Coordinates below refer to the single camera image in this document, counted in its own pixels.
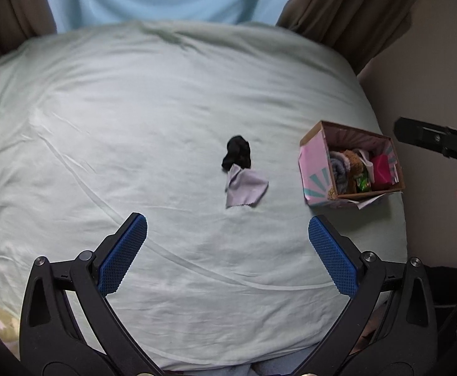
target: black cable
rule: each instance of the black cable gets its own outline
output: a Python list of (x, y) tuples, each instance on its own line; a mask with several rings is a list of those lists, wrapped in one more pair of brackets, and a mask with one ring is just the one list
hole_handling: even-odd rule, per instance
[(447, 326), (451, 323), (451, 320), (456, 315), (456, 313), (457, 313), (457, 304), (451, 311), (450, 315), (448, 315), (447, 318), (445, 319), (445, 321), (442, 323), (441, 327), (439, 328), (439, 332), (437, 333), (437, 336), (439, 336), (447, 328)]

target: seam on bed sheet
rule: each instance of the seam on bed sheet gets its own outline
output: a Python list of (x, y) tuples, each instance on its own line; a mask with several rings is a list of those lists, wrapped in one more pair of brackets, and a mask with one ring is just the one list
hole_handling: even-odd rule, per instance
[(226, 274), (220, 274), (214, 272), (212, 270), (207, 270), (203, 267), (200, 267), (188, 260), (185, 260), (182, 257), (175, 255), (174, 253), (166, 250), (162, 246), (159, 246), (154, 241), (147, 239), (146, 242), (143, 243), (144, 246), (152, 250), (153, 252), (157, 253), (158, 255), (164, 257), (165, 259), (169, 260), (172, 263), (177, 264), (178, 266), (182, 266), (187, 270), (194, 271), (197, 274), (200, 274), (205, 277), (212, 278), (214, 280), (223, 281), (224, 283), (229, 283), (233, 285), (242, 285), (250, 288), (256, 288), (259, 290), (272, 290), (272, 291), (300, 291), (300, 290), (313, 290), (317, 288), (325, 288), (334, 286), (332, 281), (323, 284), (317, 285), (307, 285), (307, 286), (272, 286), (267, 284), (258, 284), (258, 283), (251, 283), (249, 281), (238, 280), (237, 278), (230, 277)]
[(81, 178), (77, 175), (77, 173), (70, 168), (70, 166), (66, 163), (63, 159), (63, 156), (60, 152), (47, 140), (44, 136), (42, 136), (35, 128), (35, 133), (39, 138), (46, 144), (47, 148), (51, 151), (51, 153), (61, 162), (61, 164), (65, 167), (65, 169), (72, 174), (75, 178), (79, 187), (84, 191), (84, 193), (88, 196), (90, 200), (94, 202), (94, 204), (100, 208), (112, 221), (114, 221), (117, 225), (121, 225), (124, 219), (116, 212), (114, 209), (110, 207), (103, 199), (101, 199), (98, 195), (94, 193), (85, 183), (81, 180)]

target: brown plush toy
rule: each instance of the brown plush toy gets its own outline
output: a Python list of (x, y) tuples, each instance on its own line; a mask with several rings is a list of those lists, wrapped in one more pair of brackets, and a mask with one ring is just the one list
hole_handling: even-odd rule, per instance
[(350, 150), (343, 151), (343, 154), (349, 159), (350, 161), (350, 172), (348, 175), (348, 193), (357, 193), (357, 186), (355, 182), (355, 178), (358, 175), (361, 175), (364, 170), (364, 164), (361, 161), (360, 157)]

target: black cloth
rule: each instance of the black cloth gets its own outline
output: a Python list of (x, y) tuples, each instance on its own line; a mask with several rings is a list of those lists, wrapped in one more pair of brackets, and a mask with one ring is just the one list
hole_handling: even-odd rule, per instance
[(221, 168), (229, 171), (233, 164), (241, 168), (251, 168), (251, 150), (249, 143), (242, 136), (232, 137), (227, 143), (227, 155), (223, 158)]

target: open box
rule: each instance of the open box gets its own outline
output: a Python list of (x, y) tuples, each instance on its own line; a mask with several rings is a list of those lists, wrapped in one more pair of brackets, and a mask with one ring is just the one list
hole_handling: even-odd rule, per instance
[[(299, 168), (302, 174), (304, 196), (313, 206), (356, 205), (359, 209), (392, 192), (402, 191), (404, 178), (392, 139), (366, 130), (327, 121), (318, 122), (301, 139)], [(331, 148), (367, 150), (374, 156), (388, 156), (392, 186), (384, 191), (347, 193), (339, 195), (330, 163)]]

